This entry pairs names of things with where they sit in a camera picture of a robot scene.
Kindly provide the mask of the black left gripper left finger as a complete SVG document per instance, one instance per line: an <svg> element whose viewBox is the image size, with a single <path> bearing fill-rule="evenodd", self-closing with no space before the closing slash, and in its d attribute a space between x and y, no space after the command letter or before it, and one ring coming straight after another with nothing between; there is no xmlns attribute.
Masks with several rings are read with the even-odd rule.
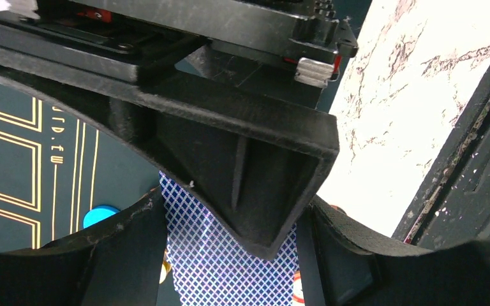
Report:
<svg viewBox="0 0 490 306"><path fill-rule="evenodd" d="M0 253L0 305L156 305L167 222L160 188L39 249Z"/></svg>

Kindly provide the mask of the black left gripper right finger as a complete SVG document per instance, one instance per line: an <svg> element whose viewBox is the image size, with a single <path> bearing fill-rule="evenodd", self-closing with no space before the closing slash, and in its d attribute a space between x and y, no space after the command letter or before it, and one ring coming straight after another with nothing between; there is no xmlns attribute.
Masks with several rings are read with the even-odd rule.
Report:
<svg viewBox="0 0 490 306"><path fill-rule="evenodd" d="M319 197L296 234L306 305L490 305L490 241L423 249L377 233Z"/></svg>

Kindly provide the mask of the yellow chip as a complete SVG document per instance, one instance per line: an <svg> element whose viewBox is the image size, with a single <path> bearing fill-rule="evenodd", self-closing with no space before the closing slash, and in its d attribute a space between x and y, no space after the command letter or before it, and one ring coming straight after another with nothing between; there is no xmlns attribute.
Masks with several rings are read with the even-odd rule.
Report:
<svg viewBox="0 0 490 306"><path fill-rule="evenodd" d="M164 283L165 279L168 277L168 274L171 272L171 270L172 270L172 266L168 261L168 252L167 250L165 250L163 255L162 265L161 265L159 284Z"/></svg>

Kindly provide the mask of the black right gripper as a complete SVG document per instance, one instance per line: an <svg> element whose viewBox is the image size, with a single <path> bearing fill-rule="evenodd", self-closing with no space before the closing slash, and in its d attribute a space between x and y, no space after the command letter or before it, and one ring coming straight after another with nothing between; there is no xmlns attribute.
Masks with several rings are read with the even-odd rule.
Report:
<svg viewBox="0 0 490 306"><path fill-rule="evenodd" d="M0 48L128 84L185 67L316 108L357 39L335 1L5 1Z"/></svg>

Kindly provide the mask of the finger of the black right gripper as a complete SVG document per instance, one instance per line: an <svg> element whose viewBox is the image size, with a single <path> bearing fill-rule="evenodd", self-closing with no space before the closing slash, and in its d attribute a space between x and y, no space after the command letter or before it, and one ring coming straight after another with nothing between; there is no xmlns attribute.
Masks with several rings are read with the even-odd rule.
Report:
<svg viewBox="0 0 490 306"><path fill-rule="evenodd" d="M0 46L0 84L127 145L272 259L339 152L335 116L167 68L130 78Z"/></svg>

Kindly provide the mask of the blue round button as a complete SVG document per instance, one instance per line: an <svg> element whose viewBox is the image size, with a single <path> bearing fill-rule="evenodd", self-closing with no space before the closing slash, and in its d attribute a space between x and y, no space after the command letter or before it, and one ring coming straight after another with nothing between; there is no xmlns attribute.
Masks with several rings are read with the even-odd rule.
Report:
<svg viewBox="0 0 490 306"><path fill-rule="evenodd" d="M94 207L90 209L84 216L83 218L83 228L88 228L92 226L93 224L96 224L97 222L100 222L108 217L111 217L117 213L119 213L120 210L118 208L115 208L110 205L98 205L97 207Z"/></svg>

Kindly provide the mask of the red chip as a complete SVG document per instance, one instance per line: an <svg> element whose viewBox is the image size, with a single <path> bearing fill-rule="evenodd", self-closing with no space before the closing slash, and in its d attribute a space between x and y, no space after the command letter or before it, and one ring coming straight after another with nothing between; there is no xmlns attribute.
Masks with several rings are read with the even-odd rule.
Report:
<svg viewBox="0 0 490 306"><path fill-rule="evenodd" d="M305 306L300 271L296 271L293 277L292 306Z"/></svg>

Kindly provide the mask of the blue playing card deck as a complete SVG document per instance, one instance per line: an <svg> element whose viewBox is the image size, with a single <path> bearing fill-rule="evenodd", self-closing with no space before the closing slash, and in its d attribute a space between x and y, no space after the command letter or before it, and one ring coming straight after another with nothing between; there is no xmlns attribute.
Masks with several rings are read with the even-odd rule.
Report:
<svg viewBox="0 0 490 306"><path fill-rule="evenodd" d="M234 239L209 209L159 173L167 219L167 256L182 305L291 305L299 269L295 230L272 260Z"/></svg>

